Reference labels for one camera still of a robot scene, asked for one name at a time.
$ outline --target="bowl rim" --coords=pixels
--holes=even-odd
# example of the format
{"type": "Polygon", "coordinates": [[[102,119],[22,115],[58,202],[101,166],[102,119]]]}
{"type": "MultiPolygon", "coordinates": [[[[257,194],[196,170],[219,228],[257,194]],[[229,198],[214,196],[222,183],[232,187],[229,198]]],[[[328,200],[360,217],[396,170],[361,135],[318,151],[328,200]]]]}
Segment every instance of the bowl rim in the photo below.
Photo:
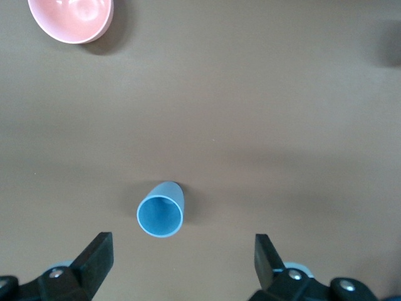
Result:
{"type": "Polygon", "coordinates": [[[63,42],[63,43],[67,43],[67,44],[85,44],[85,43],[89,43],[92,41],[97,40],[98,38],[100,38],[108,29],[108,27],[110,26],[110,23],[112,22],[112,18],[113,18],[113,11],[114,11],[114,0],[107,0],[110,2],[108,11],[107,11],[107,17],[105,18],[103,24],[100,26],[99,30],[91,35],[90,37],[83,39],[83,40],[78,40],[78,41],[69,41],[69,40],[64,40],[61,39],[53,34],[51,34],[44,26],[43,24],[40,23],[38,16],[36,14],[36,11],[33,9],[33,3],[36,3],[38,1],[42,1],[42,0],[28,0],[28,6],[29,6],[29,10],[31,11],[31,14],[33,16],[33,18],[35,19],[36,23],[39,25],[39,27],[45,32],[47,33],[49,36],[51,36],[53,39],[63,42]]]}

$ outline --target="bolt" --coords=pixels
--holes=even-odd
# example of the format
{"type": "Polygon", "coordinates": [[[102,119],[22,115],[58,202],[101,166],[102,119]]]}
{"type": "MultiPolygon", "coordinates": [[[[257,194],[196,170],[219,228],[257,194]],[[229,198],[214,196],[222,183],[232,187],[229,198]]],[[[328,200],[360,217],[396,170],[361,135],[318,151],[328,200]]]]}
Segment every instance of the bolt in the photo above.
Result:
{"type": "Polygon", "coordinates": [[[58,278],[63,274],[64,272],[60,269],[54,268],[52,269],[51,273],[49,274],[50,278],[58,278]]]}
{"type": "Polygon", "coordinates": [[[7,280],[0,280],[0,288],[5,287],[8,284],[7,280]]]}
{"type": "Polygon", "coordinates": [[[297,270],[288,271],[288,275],[294,280],[301,280],[302,279],[302,275],[297,270]]]}
{"type": "Polygon", "coordinates": [[[355,290],[354,284],[352,284],[348,280],[341,280],[340,285],[342,288],[344,288],[345,290],[347,290],[349,292],[353,292],[355,290]]]}

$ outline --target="bowl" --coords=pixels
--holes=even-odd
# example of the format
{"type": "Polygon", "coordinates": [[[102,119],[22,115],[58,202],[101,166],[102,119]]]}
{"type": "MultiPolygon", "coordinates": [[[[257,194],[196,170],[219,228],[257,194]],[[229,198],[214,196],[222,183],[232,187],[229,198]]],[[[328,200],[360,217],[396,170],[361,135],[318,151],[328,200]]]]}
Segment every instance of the bowl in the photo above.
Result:
{"type": "Polygon", "coordinates": [[[113,19],[113,0],[28,0],[28,4],[43,31],[68,44],[95,41],[113,19]]]}

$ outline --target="gray surface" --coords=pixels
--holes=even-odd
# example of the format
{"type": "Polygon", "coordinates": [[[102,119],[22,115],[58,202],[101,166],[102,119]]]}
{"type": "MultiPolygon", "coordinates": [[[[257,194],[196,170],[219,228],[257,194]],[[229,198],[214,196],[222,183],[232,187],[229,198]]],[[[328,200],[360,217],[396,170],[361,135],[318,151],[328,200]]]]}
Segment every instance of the gray surface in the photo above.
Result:
{"type": "Polygon", "coordinates": [[[95,300],[246,300],[255,233],[328,283],[401,293],[401,2],[128,1],[65,45],[0,4],[0,274],[113,231],[95,300]],[[183,185],[185,222],[135,210],[183,185]]]}

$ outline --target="cup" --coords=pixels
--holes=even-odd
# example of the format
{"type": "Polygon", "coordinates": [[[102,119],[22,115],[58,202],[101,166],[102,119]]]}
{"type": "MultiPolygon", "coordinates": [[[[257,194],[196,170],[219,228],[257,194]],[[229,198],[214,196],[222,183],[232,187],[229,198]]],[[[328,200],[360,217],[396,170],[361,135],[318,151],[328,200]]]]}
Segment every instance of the cup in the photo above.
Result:
{"type": "Polygon", "coordinates": [[[170,237],[184,221],[184,193],[175,182],[154,187],[139,204],[137,219],[144,232],[154,237],[170,237]]]}

